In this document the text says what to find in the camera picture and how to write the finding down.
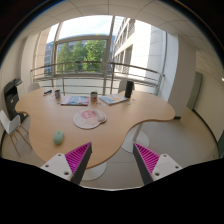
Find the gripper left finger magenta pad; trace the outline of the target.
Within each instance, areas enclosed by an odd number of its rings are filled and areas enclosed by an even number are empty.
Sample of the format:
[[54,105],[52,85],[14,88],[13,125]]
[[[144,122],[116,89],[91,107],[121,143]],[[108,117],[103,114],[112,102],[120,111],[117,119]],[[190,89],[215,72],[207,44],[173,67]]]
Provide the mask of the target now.
[[79,185],[91,153],[92,144],[86,143],[66,154],[57,153],[42,166],[42,169]]

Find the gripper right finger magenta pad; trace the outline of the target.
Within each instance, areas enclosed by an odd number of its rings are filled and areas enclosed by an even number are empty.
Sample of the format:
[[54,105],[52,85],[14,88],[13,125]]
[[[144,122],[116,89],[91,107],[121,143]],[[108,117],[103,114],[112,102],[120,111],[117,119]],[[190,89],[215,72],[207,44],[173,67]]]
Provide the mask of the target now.
[[168,154],[159,155],[137,143],[133,144],[133,154],[145,185],[182,169]]

